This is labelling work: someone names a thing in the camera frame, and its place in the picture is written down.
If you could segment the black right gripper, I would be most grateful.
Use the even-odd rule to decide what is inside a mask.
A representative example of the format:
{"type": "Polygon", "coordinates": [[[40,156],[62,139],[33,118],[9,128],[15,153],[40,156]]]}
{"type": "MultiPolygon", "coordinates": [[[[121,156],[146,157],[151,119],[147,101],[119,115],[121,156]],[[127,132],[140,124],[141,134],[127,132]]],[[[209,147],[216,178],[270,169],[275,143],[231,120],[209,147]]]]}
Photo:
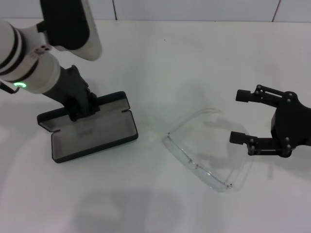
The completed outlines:
{"type": "Polygon", "coordinates": [[[296,147],[311,145],[311,109],[299,101],[296,93],[258,84],[253,93],[239,89],[236,101],[262,103],[276,108],[271,121],[272,138],[231,132],[229,142],[245,144],[248,155],[290,157],[296,147]]]}

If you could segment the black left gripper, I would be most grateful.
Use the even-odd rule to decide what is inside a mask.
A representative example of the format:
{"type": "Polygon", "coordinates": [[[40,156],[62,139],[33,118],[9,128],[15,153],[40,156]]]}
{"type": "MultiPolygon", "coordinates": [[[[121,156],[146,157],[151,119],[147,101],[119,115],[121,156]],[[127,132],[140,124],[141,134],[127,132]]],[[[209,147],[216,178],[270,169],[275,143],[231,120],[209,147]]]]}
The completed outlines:
{"type": "Polygon", "coordinates": [[[43,95],[69,107],[69,118],[73,122],[84,115],[93,115],[99,111],[98,97],[88,92],[88,85],[75,65],[67,69],[60,67],[56,84],[43,95]]]}

